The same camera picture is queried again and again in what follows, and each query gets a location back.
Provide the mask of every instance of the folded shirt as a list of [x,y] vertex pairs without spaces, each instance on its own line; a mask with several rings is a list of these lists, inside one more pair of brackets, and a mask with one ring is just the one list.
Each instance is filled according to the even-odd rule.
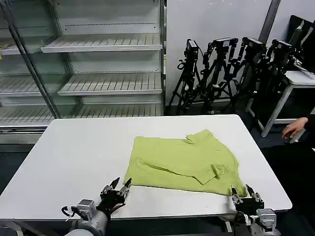
[[209,130],[187,139],[136,137],[124,182],[132,185],[246,195],[233,153]]

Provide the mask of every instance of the person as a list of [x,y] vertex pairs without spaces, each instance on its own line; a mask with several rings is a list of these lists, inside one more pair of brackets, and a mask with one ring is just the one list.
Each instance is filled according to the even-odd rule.
[[305,141],[293,144],[262,148],[266,160],[289,196],[293,206],[314,213],[312,200],[315,172],[315,114],[302,117],[289,124],[282,138],[290,139],[303,128],[309,131]]

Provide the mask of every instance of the metal shelf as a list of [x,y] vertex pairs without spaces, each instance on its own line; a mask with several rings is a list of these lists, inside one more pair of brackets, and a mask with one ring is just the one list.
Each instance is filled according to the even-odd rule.
[[[73,105],[58,106],[63,118],[73,116]],[[54,120],[46,105],[2,106],[0,107],[0,127],[46,127]]]
[[[61,87],[62,75],[43,75],[48,92],[54,93]],[[31,75],[0,76],[0,97],[41,96]]]
[[162,49],[158,33],[63,35],[42,47],[43,53],[156,51]]
[[71,118],[155,117],[161,116],[160,104],[83,105]]
[[[40,48],[44,45],[41,37],[25,38],[25,43],[29,53],[40,52]],[[20,55],[20,51],[12,38],[0,39],[0,55]]]
[[60,96],[162,93],[160,73],[75,74]]
[[0,107],[0,126],[23,126],[36,123],[49,125],[54,119],[47,106],[2,106]]

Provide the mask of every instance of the white wall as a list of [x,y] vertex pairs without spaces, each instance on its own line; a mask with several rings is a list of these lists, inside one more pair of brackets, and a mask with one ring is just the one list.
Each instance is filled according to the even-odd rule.
[[315,0],[281,0],[267,46],[270,46],[274,39],[285,39],[291,15],[313,22],[315,20]]
[[[239,48],[244,36],[258,39],[270,3],[271,0],[168,1],[166,102],[181,75],[177,65],[179,59],[184,59],[188,38],[196,40],[203,52],[209,42],[224,37],[239,38]],[[213,53],[210,63],[215,57],[216,53]],[[200,54],[198,69],[203,69]]]

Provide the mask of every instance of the human hand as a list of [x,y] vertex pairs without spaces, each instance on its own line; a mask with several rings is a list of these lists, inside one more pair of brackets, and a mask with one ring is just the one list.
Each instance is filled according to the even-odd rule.
[[304,125],[307,122],[308,122],[308,119],[306,117],[302,117],[292,122],[291,124],[287,125],[286,128],[282,131],[282,138],[292,139],[294,135],[299,133],[304,128]]

